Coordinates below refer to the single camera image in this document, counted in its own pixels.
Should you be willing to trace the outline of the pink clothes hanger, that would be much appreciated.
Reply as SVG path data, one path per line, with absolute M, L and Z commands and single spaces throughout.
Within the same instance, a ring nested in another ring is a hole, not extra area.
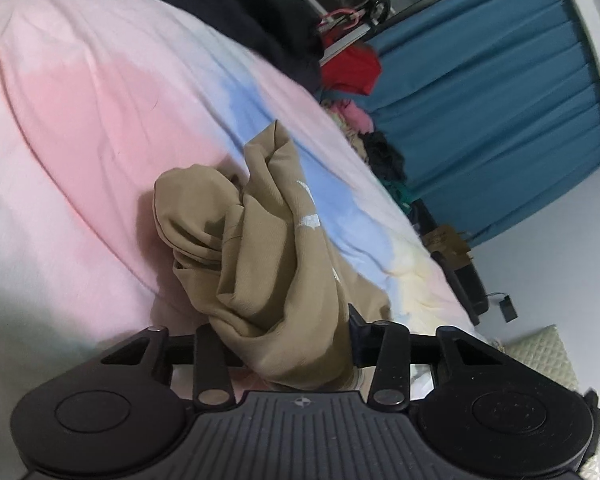
M 318 25 L 318 29 L 324 32 L 324 30 L 333 29 L 338 26 L 344 30 L 355 28 L 361 21 L 363 14 L 364 12 L 355 9 L 339 8 L 324 14 L 321 23 Z

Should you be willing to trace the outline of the green garment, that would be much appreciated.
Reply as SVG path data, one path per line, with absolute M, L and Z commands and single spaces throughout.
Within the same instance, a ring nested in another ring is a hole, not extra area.
M 404 214 L 408 214 L 411 211 L 412 196 L 405 184 L 399 180 L 387 180 L 382 184 Z

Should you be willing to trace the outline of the pastel tie-dye bed sheet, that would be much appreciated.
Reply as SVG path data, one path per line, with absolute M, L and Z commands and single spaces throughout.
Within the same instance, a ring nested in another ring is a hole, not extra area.
M 0 446 L 20 396 L 103 341 L 195 315 L 158 240 L 166 170 L 247 172 L 271 122 L 298 148 L 343 257 L 417 333 L 468 316 L 313 96 L 159 0 L 0 0 Z

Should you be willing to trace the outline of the tan printed t-shirt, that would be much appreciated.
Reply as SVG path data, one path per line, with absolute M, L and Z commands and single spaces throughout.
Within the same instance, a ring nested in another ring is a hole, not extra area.
M 361 388 L 349 309 L 384 320 L 387 294 L 329 240 L 280 122 L 249 141 L 244 157 L 245 185 L 201 165 L 158 177 L 152 209 L 174 275 L 227 348 L 272 387 Z

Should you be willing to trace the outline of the brown paper bag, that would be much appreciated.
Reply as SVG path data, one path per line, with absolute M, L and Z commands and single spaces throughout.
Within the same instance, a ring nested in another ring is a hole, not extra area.
M 470 247 L 452 226 L 444 224 L 422 236 L 425 247 L 433 254 L 440 254 L 457 268 L 471 263 Z

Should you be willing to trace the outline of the quilted beige headboard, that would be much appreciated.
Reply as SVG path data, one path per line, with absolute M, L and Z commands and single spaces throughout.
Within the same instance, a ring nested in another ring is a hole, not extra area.
M 501 352 L 559 385 L 581 393 L 579 379 L 556 325 L 546 326 L 513 342 L 496 346 Z

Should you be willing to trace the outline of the black garment pile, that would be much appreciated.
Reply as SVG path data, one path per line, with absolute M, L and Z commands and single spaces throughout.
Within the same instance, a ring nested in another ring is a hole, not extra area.
M 380 131 L 360 134 L 370 169 L 379 180 L 405 182 L 404 157 Z

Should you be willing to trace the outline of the pink folded garment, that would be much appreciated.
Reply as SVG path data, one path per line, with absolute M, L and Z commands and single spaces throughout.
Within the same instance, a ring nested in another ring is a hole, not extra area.
M 339 114 L 351 128 L 358 130 L 359 133 L 371 133 L 375 130 L 370 115 L 352 100 L 337 100 L 331 102 L 328 108 Z

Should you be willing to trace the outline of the black sofa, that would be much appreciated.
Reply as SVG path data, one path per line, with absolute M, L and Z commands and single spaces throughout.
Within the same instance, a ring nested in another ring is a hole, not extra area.
M 472 263 L 469 245 L 452 226 L 437 224 L 422 200 L 411 204 L 410 218 L 431 257 L 440 266 L 455 297 L 477 326 L 489 309 L 486 290 Z

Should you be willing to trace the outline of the blue right curtain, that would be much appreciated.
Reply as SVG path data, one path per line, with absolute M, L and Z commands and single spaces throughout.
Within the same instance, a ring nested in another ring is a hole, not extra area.
M 375 36 L 360 107 L 434 220 L 478 245 L 600 166 L 600 75 L 569 0 L 441 0 Z

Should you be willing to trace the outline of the red t-shirt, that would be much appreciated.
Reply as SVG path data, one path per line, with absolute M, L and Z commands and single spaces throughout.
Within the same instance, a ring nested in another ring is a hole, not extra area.
M 352 44 L 329 60 L 322 68 L 326 90 L 369 96 L 381 75 L 377 53 L 366 44 Z

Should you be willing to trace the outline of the silver tripod stand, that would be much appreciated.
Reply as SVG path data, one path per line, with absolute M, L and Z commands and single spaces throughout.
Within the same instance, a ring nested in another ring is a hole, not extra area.
M 326 65 L 368 32 L 384 24 L 391 14 L 391 0 L 365 0 L 354 8 L 338 8 L 326 13 L 317 29 L 325 46 L 320 65 Z

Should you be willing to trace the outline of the beige patterned garment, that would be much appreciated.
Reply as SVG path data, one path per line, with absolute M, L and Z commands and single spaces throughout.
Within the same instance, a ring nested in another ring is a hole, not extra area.
M 329 116 L 341 130 L 350 147 L 355 150 L 356 154 L 358 154 L 358 157 L 362 159 L 363 162 L 368 164 L 367 152 L 363 140 L 360 138 L 360 134 L 354 130 L 338 112 L 327 110 L 327 114 L 329 114 Z

